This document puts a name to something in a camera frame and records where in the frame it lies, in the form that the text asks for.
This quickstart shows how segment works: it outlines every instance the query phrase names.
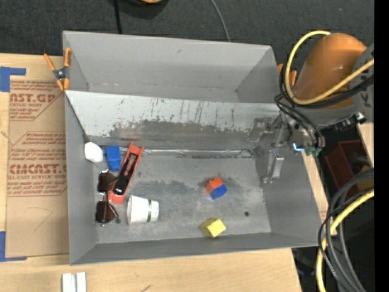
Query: sunglasses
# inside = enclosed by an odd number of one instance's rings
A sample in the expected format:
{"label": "sunglasses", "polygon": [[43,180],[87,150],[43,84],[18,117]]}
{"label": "sunglasses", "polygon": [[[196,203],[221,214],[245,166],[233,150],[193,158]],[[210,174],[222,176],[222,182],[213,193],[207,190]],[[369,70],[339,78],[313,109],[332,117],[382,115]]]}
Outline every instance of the sunglasses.
{"label": "sunglasses", "polygon": [[98,174],[98,192],[104,194],[102,200],[96,205],[96,221],[105,224],[113,219],[119,220],[119,215],[115,207],[108,201],[108,193],[113,189],[117,178],[108,170],[102,171]]}

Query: red box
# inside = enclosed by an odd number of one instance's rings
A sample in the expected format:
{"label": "red box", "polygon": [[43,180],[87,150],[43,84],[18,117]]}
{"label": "red box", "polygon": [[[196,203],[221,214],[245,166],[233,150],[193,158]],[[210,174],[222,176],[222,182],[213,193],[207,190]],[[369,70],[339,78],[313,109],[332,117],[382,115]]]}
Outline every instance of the red box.
{"label": "red box", "polygon": [[[362,168],[364,157],[367,158],[365,148],[360,139],[339,142],[338,146],[325,157],[337,189],[358,174],[358,165],[360,164],[360,168]],[[355,184],[350,188],[346,199],[357,192],[359,192],[359,189]]]}

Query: cardboard sheet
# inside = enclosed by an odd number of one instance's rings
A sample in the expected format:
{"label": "cardboard sheet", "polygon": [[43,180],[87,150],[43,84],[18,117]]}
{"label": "cardboard sheet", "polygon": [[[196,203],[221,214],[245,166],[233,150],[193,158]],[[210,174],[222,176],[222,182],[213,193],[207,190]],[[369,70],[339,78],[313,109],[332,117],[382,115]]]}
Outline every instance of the cardboard sheet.
{"label": "cardboard sheet", "polygon": [[[52,58],[56,68],[62,57]],[[42,55],[0,56],[10,76],[6,257],[69,251],[64,95]]]}

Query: yellow block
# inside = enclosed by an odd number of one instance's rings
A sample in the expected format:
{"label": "yellow block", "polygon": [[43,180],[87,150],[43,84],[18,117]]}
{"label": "yellow block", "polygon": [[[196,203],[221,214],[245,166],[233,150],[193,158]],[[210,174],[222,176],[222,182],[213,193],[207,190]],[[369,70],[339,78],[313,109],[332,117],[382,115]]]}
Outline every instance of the yellow block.
{"label": "yellow block", "polygon": [[223,222],[216,217],[211,217],[205,222],[203,222],[200,225],[200,228],[203,231],[203,233],[210,238],[215,238],[223,231],[225,231],[225,226]]}

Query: blue block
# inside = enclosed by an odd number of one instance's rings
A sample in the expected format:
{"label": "blue block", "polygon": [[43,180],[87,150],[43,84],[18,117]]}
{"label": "blue block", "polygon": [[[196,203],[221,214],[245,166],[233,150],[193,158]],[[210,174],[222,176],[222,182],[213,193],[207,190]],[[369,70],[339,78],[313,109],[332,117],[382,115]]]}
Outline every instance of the blue block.
{"label": "blue block", "polygon": [[223,184],[223,185],[220,185],[219,187],[215,188],[214,190],[212,190],[210,195],[211,195],[212,199],[215,200],[215,199],[223,196],[226,192],[227,192],[227,188]]}
{"label": "blue block", "polygon": [[108,167],[112,171],[119,171],[122,166],[119,146],[108,146],[106,148]]}

